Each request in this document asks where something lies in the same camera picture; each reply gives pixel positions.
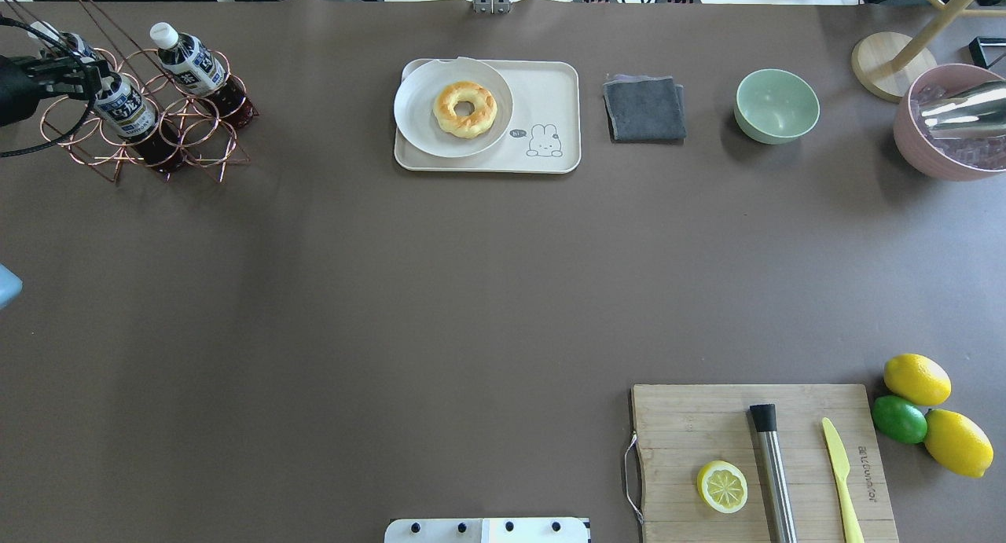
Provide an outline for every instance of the lime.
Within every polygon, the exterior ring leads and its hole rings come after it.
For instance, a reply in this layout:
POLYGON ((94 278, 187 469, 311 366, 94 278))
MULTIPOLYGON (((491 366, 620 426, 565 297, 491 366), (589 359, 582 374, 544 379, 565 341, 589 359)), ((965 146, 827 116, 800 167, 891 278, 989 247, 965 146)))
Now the lime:
POLYGON ((974 421, 956 411, 934 409, 926 414, 930 432, 926 449, 944 467, 980 479, 992 465, 992 443, 974 421))
POLYGON ((926 438, 926 416, 904 398, 881 396, 873 402, 871 414, 877 431, 898 442, 915 444, 926 438))
POLYGON ((747 503, 747 480, 739 469, 725 461, 713 461, 702 467, 695 486, 702 501, 717 512, 732 514, 747 503))
POLYGON ((913 404, 942 404, 950 396, 950 376, 923 354, 898 354, 883 367, 890 391, 913 404))

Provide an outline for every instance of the bottle label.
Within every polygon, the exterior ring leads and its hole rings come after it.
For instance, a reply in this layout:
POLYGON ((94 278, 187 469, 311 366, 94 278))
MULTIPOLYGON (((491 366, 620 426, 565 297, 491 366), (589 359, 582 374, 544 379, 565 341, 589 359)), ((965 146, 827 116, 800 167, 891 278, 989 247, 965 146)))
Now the bottle label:
POLYGON ((153 107, 125 80, 111 97, 99 99, 96 107, 116 134, 126 139, 144 135, 157 124, 153 107))
POLYGON ((193 49, 180 63, 161 63, 175 80, 192 96, 205 96, 223 84, 223 66, 198 38, 191 37, 193 49))

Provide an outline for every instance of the green lime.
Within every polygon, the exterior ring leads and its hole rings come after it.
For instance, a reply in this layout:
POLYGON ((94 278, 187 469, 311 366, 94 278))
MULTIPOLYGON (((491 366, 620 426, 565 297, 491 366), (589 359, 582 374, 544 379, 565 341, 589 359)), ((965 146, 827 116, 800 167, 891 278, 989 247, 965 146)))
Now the green lime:
POLYGON ((923 411, 904 398, 881 396, 873 402, 872 414, 877 430, 898 442, 923 442, 929 430, 923 411))

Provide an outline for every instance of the wooden cutting board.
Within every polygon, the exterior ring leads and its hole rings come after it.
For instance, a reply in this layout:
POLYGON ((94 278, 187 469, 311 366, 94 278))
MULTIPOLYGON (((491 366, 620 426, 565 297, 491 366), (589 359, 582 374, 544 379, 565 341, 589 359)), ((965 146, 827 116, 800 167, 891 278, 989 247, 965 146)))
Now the wooden cutting board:
POLYGON ((799 541, 845 541, 822 417, 833 421, 849 456, 849 493, 864 539, 898 541, 865 386, 637 385, 632 400, 644 543, 772 541, 761 450, 747 412, 761 403, 776 404, 799 541), (747 479, 747 504, 735 514, 712 510, 695 488, 699 469, 715 460, 732 463, 747 479))

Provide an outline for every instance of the stainless steel cup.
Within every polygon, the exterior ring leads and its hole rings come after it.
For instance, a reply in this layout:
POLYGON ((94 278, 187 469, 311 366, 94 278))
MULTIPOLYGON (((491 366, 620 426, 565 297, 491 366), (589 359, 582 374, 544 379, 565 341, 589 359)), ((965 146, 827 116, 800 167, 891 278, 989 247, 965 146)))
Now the stainless steel cup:
POLYGON ((919 106, 935 139, 991 139, 1006 135, 1006 80, 989 80, 919 106))

